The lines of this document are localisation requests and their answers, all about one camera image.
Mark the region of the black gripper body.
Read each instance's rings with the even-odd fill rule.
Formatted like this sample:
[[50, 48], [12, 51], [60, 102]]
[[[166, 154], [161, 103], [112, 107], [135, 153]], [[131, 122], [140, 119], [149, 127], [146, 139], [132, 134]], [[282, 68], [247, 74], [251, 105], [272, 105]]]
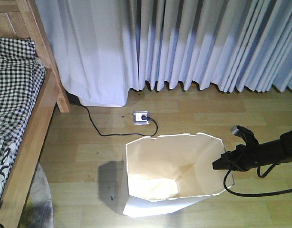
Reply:
[[237, 171], [248, 171], [265, 165], [279, 162], [279, 140], [257, 145], [237, 145], [239, 160], [235, 167]]

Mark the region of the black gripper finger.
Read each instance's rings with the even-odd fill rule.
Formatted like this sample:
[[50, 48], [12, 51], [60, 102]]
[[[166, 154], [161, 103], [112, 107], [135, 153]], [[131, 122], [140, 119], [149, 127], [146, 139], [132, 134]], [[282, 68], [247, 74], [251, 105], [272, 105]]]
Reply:
[[237, 170], [235, 165], [238, 156], [233, 152], [225, 152], [212, 163], [214, 170]]
[[255, 138], [254, 133], [240, 125], [234, 125], [231, 128], [231, 133], [243, 139], [246, 145], [259, 145], [258, 140]]

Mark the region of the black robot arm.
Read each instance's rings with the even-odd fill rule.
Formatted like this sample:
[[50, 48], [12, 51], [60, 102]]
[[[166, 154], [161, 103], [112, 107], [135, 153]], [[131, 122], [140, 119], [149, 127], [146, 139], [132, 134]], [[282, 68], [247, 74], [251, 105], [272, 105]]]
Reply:
[[262, 144], [245, 127], [235, 125], [231, 132], [242, 138], [245, 145], [237, 145], [235, 150], [221, 154], [212, 163], [215, 170], [248, 171], [265, 165], [292, 162], [292, 130], [282, 134], [277, 140]]

